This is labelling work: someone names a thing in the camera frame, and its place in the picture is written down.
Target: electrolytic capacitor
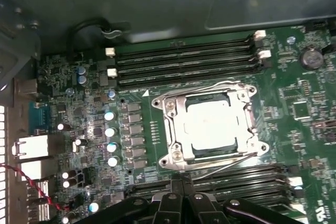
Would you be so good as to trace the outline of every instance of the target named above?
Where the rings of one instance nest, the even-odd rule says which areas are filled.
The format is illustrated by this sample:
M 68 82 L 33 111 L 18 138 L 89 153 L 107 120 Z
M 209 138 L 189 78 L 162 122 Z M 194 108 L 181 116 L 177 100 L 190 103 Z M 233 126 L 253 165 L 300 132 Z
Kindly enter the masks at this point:
M 63 182 L 63 187 L 64 188 L 69 188 L 69 187 L 74 186 L 76 184 L 77 184 L 77 180 L 75 178 L 70 178 L 70 179 Z
M 107 137 L 113 137 L 117 133 L 117 130 L 115 128 L 108 128 L 105 130 L 105 136 Z
M 107 146 L 106 146 L 106 149 L 108 152 L 115 152 L 118 148 L 118 144 L 117 143 L 109 143 Z
M 110 98 L 110 99 L 113 99 L 114 97 L 116 97 L 116 93 L 114 90 L 110 90 L 108 93 L 107 93 L 107 96 Z
M 68 179 L 68 178 L 75 177 L 76 175 L 77 175 L 76 170 L 69 170 L 67 172 L 62 173 L 62 178 Z
M 71 126 L 69 124 L 66 124 L 66 123 L 60 123 L 60 124 L 57 125 L 57 129 L 59 131 L 70 131 Z
M 77 68 L 77 73 L 81 76 L 81 75 L 83 75 L 83 74 L 85 74 L 86 73 L 86 69 L 85 69 L 85 67 L 83 67 L 83 66 L 79 66 L 78 68 Z
M 75 144 L 77 146 L 86 146 L 88 145 L 88 141 L 86 139 L 76 139 Z
M 81 85 L 86 84 L 86 81 L 87 81 L 85 76 L 79 76 L 77 80 L 78 80 L 78 83 Z
M 93 201 L 89 205 L 89 211 L 92 213 L 98 212 L 99 208 L 100 208 L 100 202 L 98 200 Z
M 111 120 L 113 120 L 115 118 L 115 114 L 113 113 L 113 112 L 107 112 L 107 113 L 105 113 L 105 115 L 104 115 L 104 119 L 106 120 L 106 121 L 111 121 Z
M 72 96 L 75 93 L 75 90 L 73 88 L 67 88 L 65 90 L 65 94 L 67 94 L 67 96 Z
M 109 160 L 107 161 L 107 163 L 108 163 L 109 166 L 115 167 L 115 166 L 118 165 L 119 160 L 120 160 L 119 157 L 114 156 L 114 157 L 109 158 Z
M 74 220 L 77 216 L 78 215 L 75 212 L 73 212 L 73 211 L 68 212 L 67 215 L 62 218 L 62 223 L 63 224 L 68 224 L 72 220 Z

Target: dimm slot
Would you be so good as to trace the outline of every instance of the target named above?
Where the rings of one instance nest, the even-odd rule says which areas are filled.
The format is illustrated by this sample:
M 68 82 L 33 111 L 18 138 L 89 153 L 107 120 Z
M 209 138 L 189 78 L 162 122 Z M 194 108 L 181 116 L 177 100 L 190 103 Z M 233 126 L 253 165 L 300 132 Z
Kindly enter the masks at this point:
M 138 58 L 138 57 L 146 57 L 151 55 L 157 54 L 173 54 L 176 51 L 181 50 L 198 50 L 204 49 L 207 47 L 216 47 L 216 46 L 230 46 L 230 47 L 237 47 L 241 45 L 245 45 L 250 42 L 249 37 L 245 39 L 238 39 L 238 40 L 228 40 L 228 41 L 220 41 L 220 42 L 212 42 L 212 43 L 205 43 L 205 44 L 194 44 L 194 45 L 185 45 L 180 47 L 172 47 L 172 48 L 160 48 L 160 49 L 153 49 L 153 50 L 144 50 L 140 52 L 131 52 L 126 54 L 118 54 L 120 58 Z

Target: capacitor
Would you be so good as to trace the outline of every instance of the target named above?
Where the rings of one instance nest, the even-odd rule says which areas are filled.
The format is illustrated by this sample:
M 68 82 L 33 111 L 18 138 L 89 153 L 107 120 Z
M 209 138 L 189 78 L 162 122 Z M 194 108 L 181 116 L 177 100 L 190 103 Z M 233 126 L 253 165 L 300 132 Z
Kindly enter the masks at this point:
M 324 57 L 321 50 L 310 46 L 306 47 L 300 55 L 300 63 L 307 70 L 316 70 L 323 66 Z
M 77 146 L 86 146 L 88 145 L 88 141 L 86 139 L 76 139 L 75 144 Z
M 57 125 L 57 129 L 59 131 L 70 131 L 71 126 L 69 124 L 66 124 L 66 123 L 60 123 L 60 124 Z
M 115 128 L 108 128 L 105 130 L 105 136 L 107 137 L 113 137 L 117 133 L 117 130 Z
M 118 148 L 118 144 L 117 143 L 109 143 L 107 146 L 106 146 L 106 149 L 108 152 L 115 152 Z
M 94 200 L 90 205 L 89 205 L 89 211 L 91 213 L 95 213 L 95 212 L 98 212 L 100 208 L 100 202 L 97 201 L 97 200 Z
M 114 90 L 110 90 L 108 93 L 107 93 L 107 96 L 110 98 L 110 99 L 113 99 L 114 97 L 116 97 L 116 93 Z
M 75 93 L 75 90 L 73 88 L 68 88 L 65 90 L 65 94 L 69 97 L 72 96 L 74 93 Z
M 70 179 L 63 182 L 63 187 L 64 188 L 69 188 L 69 187 L 74 186 L 76 184 L 77 184 L 77 180 L 75 178 L 70 178 Z
M 62 173 L 62 178 L 68 179 L 68 178 L 75 177 L 76 175 L 77 175 L 76 170 L 69 170 L 67 172 Z
M 114 157 L 109 158 L 109 160 L 107 161 L 107 163 L 108 163 L 109 166 L 115 167 L 115 166 L 118 165 L 119 160 L 120 160 L 119 157 L 114 156 Z
M 72 220 L 74 220 L 78 215 L 71 211 L 71 212 L 68 212 L 67 215 L 65 215 L 63 218 L 62 218 L 62 223 L 63 224 L 68 224 L 70 223 Z
M 86 83 L 86 77 L 85 76 L 79 76 L 77 81 L 79 84 L 84 85 Z
M 111 121 L 115 118 L 115 114 L 113 112 L 107 112 L 104 115 L 106 121 Z
M 81 76 L 81 75 L 83 75 L 83 74 L 85 74 L 86 73 L 86 69 L 85 69 L 85 67 L 83 67 L 83 66 L 79 66 L 78 68 L 77 68 L 77 73 Z

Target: connector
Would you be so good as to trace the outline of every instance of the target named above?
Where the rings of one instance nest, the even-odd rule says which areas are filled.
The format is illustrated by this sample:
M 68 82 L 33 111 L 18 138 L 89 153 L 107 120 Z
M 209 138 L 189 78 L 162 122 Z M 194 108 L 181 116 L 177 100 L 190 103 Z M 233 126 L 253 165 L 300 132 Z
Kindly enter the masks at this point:
M 50 157 L 64 152 L 64 136 L 61 134 L 19 138 L 12 147 L 13 155 L 21 161 Z

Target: blue capacitor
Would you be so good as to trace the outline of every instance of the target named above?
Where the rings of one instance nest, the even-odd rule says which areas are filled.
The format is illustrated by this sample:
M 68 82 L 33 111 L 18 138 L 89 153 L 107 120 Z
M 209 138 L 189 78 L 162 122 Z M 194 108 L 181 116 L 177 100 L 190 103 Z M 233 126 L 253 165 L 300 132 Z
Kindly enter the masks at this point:
M 79 75 L 85 74 L 85 72 L 86 72 L 85 67 L 79 66 L 79 67 L 77 68 L 77 73 L 78 73 Z
M 79 84 L 85 84 L 86 83 L 86 77 L 85 76 L 79 76 L 78 77 L 78 83 Z
M 67 94 L 67 96 L 72 96 L 75 93 L 75 90 L 73 88 L 68 88 L 65 90 L 65 94 Z
M 107 96 L 111 99 L 113 99 L 114 97 L 116 97 L 116 93 L 114 90 L 110 90 L 108 93 L 107 93 Z

